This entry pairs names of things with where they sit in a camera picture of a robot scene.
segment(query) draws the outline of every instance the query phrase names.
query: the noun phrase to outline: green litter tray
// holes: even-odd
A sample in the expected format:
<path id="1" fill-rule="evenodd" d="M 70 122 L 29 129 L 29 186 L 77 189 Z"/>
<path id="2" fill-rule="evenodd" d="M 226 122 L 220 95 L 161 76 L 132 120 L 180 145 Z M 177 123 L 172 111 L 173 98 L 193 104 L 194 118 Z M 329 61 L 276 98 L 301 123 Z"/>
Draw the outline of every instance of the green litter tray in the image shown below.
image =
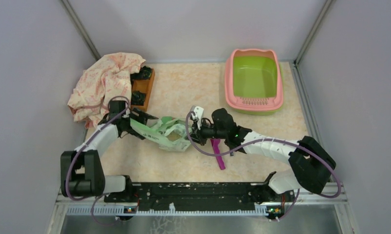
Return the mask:
<path id="1" fill-rule="evenodd" d="M 225 96 L 236 111 L 268 115 L 283 103 L 279 63 L 273 51 L 236 50 L 227 60 Z"/>

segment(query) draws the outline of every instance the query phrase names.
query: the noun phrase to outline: marble-patterned tabletop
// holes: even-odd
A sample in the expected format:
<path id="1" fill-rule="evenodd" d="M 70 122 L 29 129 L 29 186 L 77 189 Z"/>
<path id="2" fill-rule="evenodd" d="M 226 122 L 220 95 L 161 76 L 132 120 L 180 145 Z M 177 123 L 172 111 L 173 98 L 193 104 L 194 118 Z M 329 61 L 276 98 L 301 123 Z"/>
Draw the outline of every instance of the marble-patterned tabletop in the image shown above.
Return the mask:
<path id="1" fill-rule="evenodd" d="M 155 81 L 147 112 L 154 116 L 185 118 L 192 105 L 205 109 L 205 117 L 226 108 L 235 122 L 246 128 L 283 139 L 300 139 L 307 134 L 290 65 L 281 62 L 284 104 L 270 116 L 251 116 L 232 110 L 225 101 L 224 63 L 148 64 L 155 70 Z M 87 136 L 94 131 L 89 129 Z M 207 144 L 201 147 L 212 152 Z M 221 152 L 228 151 L 223 141 Z M 269 173 L 288 165 L 260 156 L 236 152 L 223 156 L 226 169 L 220 170 L 214 157 L 193 147 L 185 152 L 168 152 L 149 140 L 134 136 L 118 138 L 101 157 L 105 175 L 129 175 L 134 182 L 248 182 L 264 181 Z"/>

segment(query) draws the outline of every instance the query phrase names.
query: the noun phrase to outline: crumpled blanket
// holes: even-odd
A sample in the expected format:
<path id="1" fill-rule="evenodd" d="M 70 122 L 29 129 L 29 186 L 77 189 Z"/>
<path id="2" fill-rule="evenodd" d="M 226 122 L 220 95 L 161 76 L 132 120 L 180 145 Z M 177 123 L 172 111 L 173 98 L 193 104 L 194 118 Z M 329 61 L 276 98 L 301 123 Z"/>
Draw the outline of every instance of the crumpled blanket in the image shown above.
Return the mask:
<path id="1" fill-rule="evenodd" d="M 115 53 L 103 56 L 85 70 L 68 101 L 74 121 L 85 120 L 86 128 L 97 127 L 109 112 L 111 98 L 124 96 L 130 101 L 130 75 L 138 73 L 144 62 L 138 54 Z"/>

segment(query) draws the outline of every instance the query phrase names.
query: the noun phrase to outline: gray wall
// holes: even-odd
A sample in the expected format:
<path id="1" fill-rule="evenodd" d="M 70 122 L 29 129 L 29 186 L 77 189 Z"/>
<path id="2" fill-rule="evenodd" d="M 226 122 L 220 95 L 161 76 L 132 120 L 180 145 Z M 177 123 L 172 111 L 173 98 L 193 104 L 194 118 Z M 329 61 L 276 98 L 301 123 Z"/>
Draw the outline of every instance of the gray wall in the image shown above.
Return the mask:
<path id="1" fill-rule="evenodd" d="M 69 0 L 101 55 L 225 60 L 239 48 L 294 59 L 325 0 Z"/>
<path id="2" fill-rule="evenodd" d="M 362 233 L 391 233 L 391 0 L 337 1 L 303 63 Z"/>
<path id="3" fill-rule="evenodd" d="M 46 231 L 83 132 L 66 102 L 92 64 L 57 0 L 0 1 L 0 234 Z"/>

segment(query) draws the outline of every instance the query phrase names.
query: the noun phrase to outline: plastic bag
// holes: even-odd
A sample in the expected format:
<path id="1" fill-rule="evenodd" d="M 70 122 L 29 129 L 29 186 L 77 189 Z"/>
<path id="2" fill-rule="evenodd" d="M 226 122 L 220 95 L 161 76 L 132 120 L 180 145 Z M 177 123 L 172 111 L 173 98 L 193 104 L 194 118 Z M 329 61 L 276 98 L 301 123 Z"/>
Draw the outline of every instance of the plastic bag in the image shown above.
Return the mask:
<path id="1" fill-rule="evenodd" d="M 146 139 L 159 144 L 167 151 L 185 151 L 191 142 L 186 139 L 185 121 L 171 116 L 162 117 L 148 127 L 131 119 L 131 127 Z"/>

